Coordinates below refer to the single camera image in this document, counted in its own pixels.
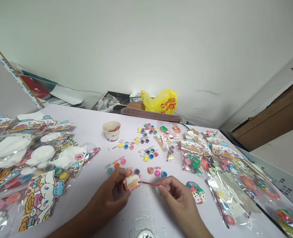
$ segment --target water cup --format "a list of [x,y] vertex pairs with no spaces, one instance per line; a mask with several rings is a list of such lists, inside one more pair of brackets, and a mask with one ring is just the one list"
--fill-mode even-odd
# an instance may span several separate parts
[[116,141],[119,138],[121,124],[118,121],[107,121],[103,125],[103,130],[108,141]]

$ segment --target colorful plaster toy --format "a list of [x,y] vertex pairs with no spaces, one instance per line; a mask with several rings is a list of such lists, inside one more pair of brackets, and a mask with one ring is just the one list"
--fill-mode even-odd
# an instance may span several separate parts
[[198,184],[195,182],[187,182],[186,186],[190,189],[196,204],[206,202],[206,195]]
[[130,175],[129,177],[126,177],[122,184],[123,188],[126,191],[133,191],[136,188],[140,187],[140,181],[141,181],[141,175]]

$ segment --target brown cabinet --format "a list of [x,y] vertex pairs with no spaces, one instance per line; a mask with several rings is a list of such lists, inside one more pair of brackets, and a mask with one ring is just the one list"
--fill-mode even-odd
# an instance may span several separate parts
[[293,130],[293,85],[266,109],[233,132],[249,151]]

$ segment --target diy craft kit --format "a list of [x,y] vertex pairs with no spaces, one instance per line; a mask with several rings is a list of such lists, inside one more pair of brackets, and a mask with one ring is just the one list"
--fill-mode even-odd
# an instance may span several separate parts
[[58,198],[99,152],[90,143],[77,146],[68,131],[73,125],[41,113],[0,115],[0,237],[47,220]]

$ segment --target paintbrush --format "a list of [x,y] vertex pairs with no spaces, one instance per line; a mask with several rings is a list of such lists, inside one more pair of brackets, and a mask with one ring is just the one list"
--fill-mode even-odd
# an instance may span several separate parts
[[152,186],[159,186],[159,184],[155,184],[155,183],[148,183],[148,182],[143,182],[143,181],[139,181],[139,183],[144,183],[144,184],[148,184],[148,185],[152,185]]

